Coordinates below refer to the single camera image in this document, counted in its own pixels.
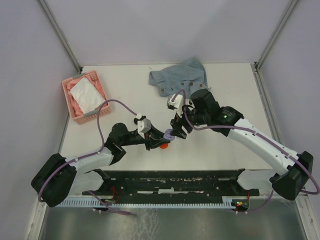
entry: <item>gray floor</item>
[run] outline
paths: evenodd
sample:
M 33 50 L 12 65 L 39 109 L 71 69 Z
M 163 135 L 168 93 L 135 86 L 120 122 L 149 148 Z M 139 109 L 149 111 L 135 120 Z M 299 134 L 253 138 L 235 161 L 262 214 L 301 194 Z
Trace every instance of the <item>gray floor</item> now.
M 252 199 L 251 207 L 263 204 Z M 136 215 L 51 208 L 42 240 L 306 240 L 295 202 L 273 199 L 265 209 L 236 215 L 226 209 L 124 209 Z

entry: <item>pink towel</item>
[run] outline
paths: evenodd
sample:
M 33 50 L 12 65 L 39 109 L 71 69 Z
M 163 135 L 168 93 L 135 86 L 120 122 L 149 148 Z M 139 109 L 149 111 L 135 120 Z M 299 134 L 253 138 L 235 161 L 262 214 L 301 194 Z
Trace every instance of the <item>pink towel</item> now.
M 74 79 L 74 80 L 71 80 L 70 82 L 68 82 L 68 84 L 66 85 L 66 89 L 67 89 L 68 93 L 83 78 L 87 78 L 90 81 L 90 83 L 92 83 L 92 85 L 95 87 L 95 89 L 97 89 L 97 91 L 101 94 L 101 96 L 104 99 L 106 99 L 106 96 L 104 94 L 104 90 L 102 89 L 102 86 L 101 86 L 100 82 L 99 81 L 92 81 L 91 78 L 86 74 L 83 75 L 82 77 L 78 78 L 78 79 Z M 74 97 L 71 94 L 69 94 L 69 96 L 70 96 L 71 105 L 72 105 L 72 107 L 74 109 L 75 116 L 76 117 L 83 116 L 84 113 L 80 109 L 77 101 L 74 99 Z

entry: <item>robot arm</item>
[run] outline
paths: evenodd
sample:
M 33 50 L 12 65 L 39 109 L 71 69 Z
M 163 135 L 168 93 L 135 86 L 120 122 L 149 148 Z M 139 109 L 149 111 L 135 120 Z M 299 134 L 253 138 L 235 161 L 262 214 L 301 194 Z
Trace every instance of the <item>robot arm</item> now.
M 107 182 L 110 178 L 99 168 L 120 161 L 126 154 L 123 146 L 144 144 L 145 148 L 150 150 L 170 143 L 163 138 L 164 133 L 157 130 L 146 116 L 138 114 L 134 122 L 137 124 L 137 129 L 133 131 L 128 131 L 123 123 L 115 124 L 103 148 L 84 154 L 86 157 L 83 157 L 84 155 L 63 157 L 59 153 L 52 155 L 33 178 L 32 187 L 39 194 L 46 180 L 60 166 L 71 162 L 50 179 L 41 194 L 41 198 L 49 207 L 55 207 L 68 195 L 96 191 Z
M 193 105 L 183 105 L 181 95 L 170 97 L 167 101 L 168 108 L 176 110 L 175 117 L 170 123 L 171 135 L 185 139 L 187 134 L 182 127 L 191 133 L 193 127 L 190 124 L 210 126 L 206 128 L 211 128 L 243 144 L 272 167 L 270 170 L 240 169 L 233 180 L 236 180 L 241 187 L 246 190 L 273 189 L 288 200 L 297 197 L 309 177 L 292 158 L 311 173 L 313 156 L 310 153 L 304 151 L 298 154 L 276 142 L 259 131 L 233 107 L 220 107 L 207 89 L 194 92 L 191 101 Z

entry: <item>purple object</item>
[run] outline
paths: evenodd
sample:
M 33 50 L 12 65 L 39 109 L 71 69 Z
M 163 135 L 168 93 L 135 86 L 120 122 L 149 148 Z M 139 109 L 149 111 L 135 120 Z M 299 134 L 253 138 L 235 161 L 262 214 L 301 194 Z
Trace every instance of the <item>purple object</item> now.
M 169 140 L 169 141 L 173 141 L 173 140 L 175 140 L 175 136 L 172 136 L 170 133 L 171 133 L 171 131 L 172 131 L 172 129 L 167 129 L 167 130 L 165 130 L 165 132 L 164 132 L 164 135 L 163 135 L 163 138 L 164 139 L 167 139 L 167 140 Z

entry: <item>small orange ball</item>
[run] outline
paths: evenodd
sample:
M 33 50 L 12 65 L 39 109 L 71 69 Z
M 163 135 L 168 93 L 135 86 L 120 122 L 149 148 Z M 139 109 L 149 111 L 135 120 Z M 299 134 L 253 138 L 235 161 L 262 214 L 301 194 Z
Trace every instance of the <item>small orange ball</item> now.
M 165 144 L 162 144 L 162 145 L 160 146 L 160 148 L 161 148 L 161 149 L 166 149 L 168 146 L 169 146 L 169 144 L 168 144 L 168 143 L 165 143 Z

